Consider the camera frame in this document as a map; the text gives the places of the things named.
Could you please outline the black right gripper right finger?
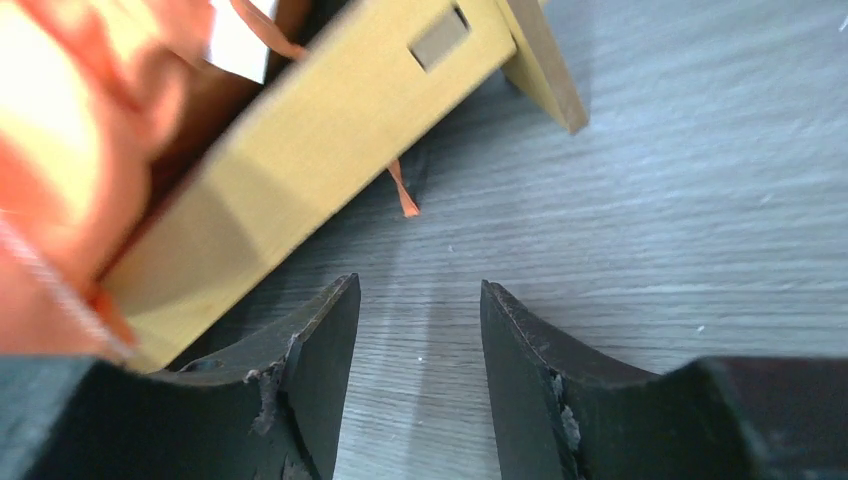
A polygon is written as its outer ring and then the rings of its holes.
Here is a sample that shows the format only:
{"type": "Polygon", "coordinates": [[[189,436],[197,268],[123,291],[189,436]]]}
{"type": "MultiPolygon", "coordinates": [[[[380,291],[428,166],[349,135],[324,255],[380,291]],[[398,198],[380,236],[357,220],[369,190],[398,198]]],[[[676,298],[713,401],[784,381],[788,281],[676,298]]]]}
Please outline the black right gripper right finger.
{"type": "Polygon", "coordinates": [[[843,358],[708,356],[657,375],[483,281],[480,327],[506,479],[843,479],[843,358]]]}

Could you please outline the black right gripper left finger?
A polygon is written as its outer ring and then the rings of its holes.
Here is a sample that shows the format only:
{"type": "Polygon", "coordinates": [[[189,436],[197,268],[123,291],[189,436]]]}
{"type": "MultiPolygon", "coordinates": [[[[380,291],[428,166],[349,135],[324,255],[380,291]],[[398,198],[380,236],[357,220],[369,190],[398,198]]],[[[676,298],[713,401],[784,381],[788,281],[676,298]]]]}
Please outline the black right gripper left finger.
{"type": "Polygon", "coordinates": [[[1,360],[5,479],[329,479],[360,310],[355,274],[179,371],[1,360]]]}

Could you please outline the wooden pet bed frame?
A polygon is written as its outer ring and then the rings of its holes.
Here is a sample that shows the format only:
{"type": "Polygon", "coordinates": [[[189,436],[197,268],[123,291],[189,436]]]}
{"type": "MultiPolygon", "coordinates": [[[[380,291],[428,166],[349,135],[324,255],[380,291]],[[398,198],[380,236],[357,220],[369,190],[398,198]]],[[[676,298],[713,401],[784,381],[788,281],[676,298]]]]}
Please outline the wooden pet bed frame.
{"type": "Polygon", "coordinates": [[[104,285],[167,366],[496,70],[587,112],[538,1],[352,1],[145,221],[104,285]]]}

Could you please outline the orange fruit print cushion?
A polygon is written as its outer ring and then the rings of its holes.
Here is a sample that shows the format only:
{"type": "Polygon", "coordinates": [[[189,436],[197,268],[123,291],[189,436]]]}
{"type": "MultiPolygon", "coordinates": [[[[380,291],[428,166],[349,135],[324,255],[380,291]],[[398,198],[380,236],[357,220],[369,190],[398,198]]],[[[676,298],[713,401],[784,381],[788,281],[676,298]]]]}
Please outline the orange fruit print cushion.
{"type": "Polygon", "coordinates": [[[209,1],[2,3],[3,352],[136,353],[104,280],[212,70],[215,15],[209,1]]]}

